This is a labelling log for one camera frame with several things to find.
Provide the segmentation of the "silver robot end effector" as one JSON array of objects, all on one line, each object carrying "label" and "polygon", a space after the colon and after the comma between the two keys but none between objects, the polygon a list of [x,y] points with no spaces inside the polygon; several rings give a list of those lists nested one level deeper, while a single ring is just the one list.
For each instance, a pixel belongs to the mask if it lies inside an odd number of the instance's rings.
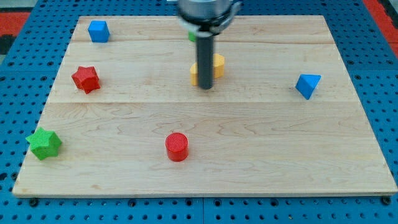
[{"label": "silver robot end effector", "polygon": [[177,1],[180,25],[194,34],[220,34],[232,23],[241,7],[241,1]]}]

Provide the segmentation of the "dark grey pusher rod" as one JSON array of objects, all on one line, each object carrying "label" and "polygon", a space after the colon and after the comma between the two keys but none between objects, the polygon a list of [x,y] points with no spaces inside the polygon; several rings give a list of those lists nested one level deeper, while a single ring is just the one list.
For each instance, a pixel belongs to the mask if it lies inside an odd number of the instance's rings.
[{"label": "dark grey pusher rod", "polygon": [[195,37],[198,86],[209,90],[213,87],[214,37],[208,31],[198,31]]}]

